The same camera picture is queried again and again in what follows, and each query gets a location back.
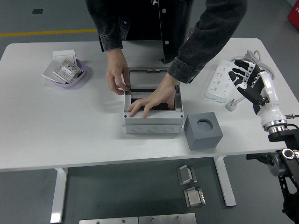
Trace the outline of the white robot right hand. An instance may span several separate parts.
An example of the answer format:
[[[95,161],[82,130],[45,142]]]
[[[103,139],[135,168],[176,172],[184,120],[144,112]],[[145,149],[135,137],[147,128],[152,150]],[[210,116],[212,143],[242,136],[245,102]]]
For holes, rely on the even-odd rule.
[[[268,72],[257,64],[235,60],[228,73],[237,90],[253,104],[265,131],[272,126],[287,126],[285,115],[279,109],[278,96]]]

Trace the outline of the person's right hand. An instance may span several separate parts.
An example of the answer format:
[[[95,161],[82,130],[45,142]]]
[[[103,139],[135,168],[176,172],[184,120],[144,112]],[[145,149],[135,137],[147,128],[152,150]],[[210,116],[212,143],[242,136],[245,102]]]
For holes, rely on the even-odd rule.
[[[122,74],[127,67],[126,58],[122,49],[111,49],[106,52],[107,71],[106,78],[109,89],[117,95],[123,95],[129,91],[129,87],[122,80]]]

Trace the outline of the person's left hand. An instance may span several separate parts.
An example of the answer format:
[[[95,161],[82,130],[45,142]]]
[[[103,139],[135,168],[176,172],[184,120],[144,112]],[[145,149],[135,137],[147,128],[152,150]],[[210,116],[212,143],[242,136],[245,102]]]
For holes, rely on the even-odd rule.
[[[130,117],[133,117],[138,110],[144,106],[143,119],[146,119],[150,109],[161,103],[166,103],[170,110],[174,110],[174,98],[177,84],[178,80],[169,73],[166,73],[157,89],[150,96],[136,100],[127,108],[126,112],[129,112]]]

